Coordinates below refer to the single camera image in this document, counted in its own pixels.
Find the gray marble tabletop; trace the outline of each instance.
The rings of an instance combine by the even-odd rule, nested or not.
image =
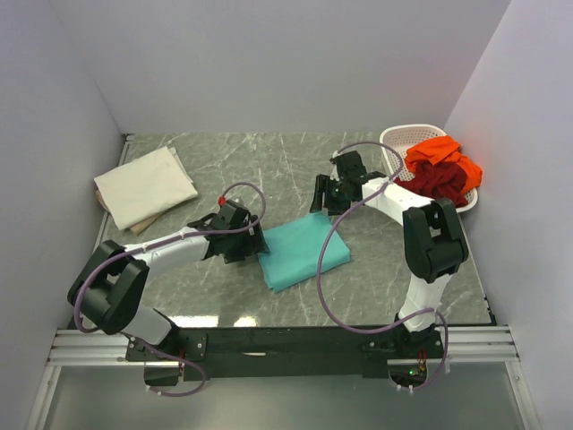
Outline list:
[[[251,181],[266,195],[263,228],[308,213],[314,178],[329,174],[332,152],[343,144],[378,141],[380,133],[183,133],[128,137],[123,162],[162,146],[175,147],[200,197],[162,215],[139,236],[118,231],[105,220],[103,239],[138,243],[177,231],[217,208],[228,185]],[[359,148],[369,170],[383,170],[379,148]],[[253,213],[261,207],[254,191],[235,189]],[[324,275],[332,311],[348,324],[391,323],[404,303],[410,272],[403,251],[402,227],[384,214],[362,208],[341,224],[351,262]],[[258,259],[227,264],[221,257],[189,263],[151,280],[143,304],[157,308],[181,326],[331,325],[319,302],[315,279],[273,293]],[[450,323],[490,323],[487,302],[472,258],[462,264],[444,291],[443,313]]]

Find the folded teal cloth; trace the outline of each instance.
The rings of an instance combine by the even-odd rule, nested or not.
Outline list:
[[[322,244],[332,224],[322,212],[265,230],[270,252],[259,254],[262,271],[275,293],[307,280],[316,274]],[[350,261],[350,250],[337,232],[330,239],[322,260],[322,272]]]

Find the plastic basket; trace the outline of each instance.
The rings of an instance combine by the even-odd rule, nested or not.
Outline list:
[[[427,139],[437,136],[445,136],[446,133],[438,127],[428,124],[411,124],[400,125],[398,127],[390,127],[384,130],[380,135],[380,142],[385,145],[391,146],[395,149],[402,159],[406,156],[406,150],[423,142]],[[392,157],[388,152],[382,148],[384,167],[388,175],[391,175],[398,169],[398,161],[396,157]],[[403,181],[409,181],[414,178],[414,174],[407,168],[403,168],[398,175]],[[464,197],[466,197],[467,205],[461,208],[456,208],[457,212],[465,212],[472,209],[477,203],[477,190],[474,188],[470,190]]]

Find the orange cloth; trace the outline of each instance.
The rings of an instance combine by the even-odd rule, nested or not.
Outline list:
[[[457,163],[467,174],[466,184],[460,191],[463,195],[482,183],[482,169],[466,155],[459,152],[459,143],[451,136],[438,136],[414,145],[406,151],[406,167],[415,173],[420,161],[430,161],[434,166],[438,163]]]

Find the red cloth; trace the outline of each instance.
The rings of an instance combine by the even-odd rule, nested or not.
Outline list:
[[[466,171],[455,162],[444,162],[433,165],[428,160],[415,163],[415,178],[410,181],[396,179],[396,184],[412,193],[440,199],[446,197],[456,207],[466,206],[467,200],[462,193],[467,181]]]

